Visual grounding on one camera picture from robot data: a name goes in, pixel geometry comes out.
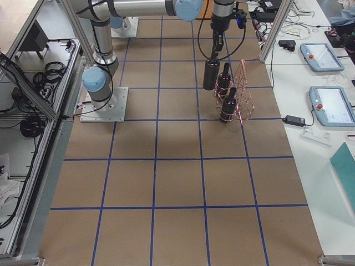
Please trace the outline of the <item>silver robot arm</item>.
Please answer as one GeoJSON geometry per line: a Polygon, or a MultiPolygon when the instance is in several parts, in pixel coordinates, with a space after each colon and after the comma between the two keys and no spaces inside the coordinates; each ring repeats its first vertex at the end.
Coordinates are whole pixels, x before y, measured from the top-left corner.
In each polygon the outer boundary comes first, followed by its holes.
{"type": "MultiPolygon", "coordinates": [[[[110,20],[134,16],[177,16],[190,22],[196,19],[202,9],[202,1],[70,1],[77,17],[91,23],[94,36],[94,61],[107,70],[112,78],[118,68],[118,57],[113,51],[110,20]]],[[[211,29],[213,45],[211,55],[206,57],[203,87],[212,90],[217,81],[220,58],[224,45],[224,32],[231,20],[236,20],[240,29],[246,28],[246,13],[236,1],[214,1],[211,29]]]]}
{"type": "Polygon", "coordinates": [[[111,29],[117,33],[126,33],[131,28],[131,22],[128,17],[111,17],[111,29]]]}

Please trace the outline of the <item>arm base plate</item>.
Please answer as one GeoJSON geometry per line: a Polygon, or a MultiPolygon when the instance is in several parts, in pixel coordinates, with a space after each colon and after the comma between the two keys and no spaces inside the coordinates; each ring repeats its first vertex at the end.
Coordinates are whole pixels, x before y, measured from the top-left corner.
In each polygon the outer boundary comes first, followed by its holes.
{"type": "Polygon", "coordinates": [[[139,18],[137,18],[137,17],[128,17],[128,18],[131,22],[130,30],[127,31],[126,33],[117,33],[111,29],[111,37],[112,38],[114,38],[114,39],[136,38],[136,34],[138,31],[139,18]]]}
{"type": "Polygon", "coordinates": [[[115,87],[113,96],[111,97],[109,103],[104,108],[98,111],[92,105],[91,97],[89,93],[87,93],[85,100],[90,101],[90,103],[83,105],[83,115],[80,116],[80,121],[124,122],[128,93],[128,87],[115,87]]]}

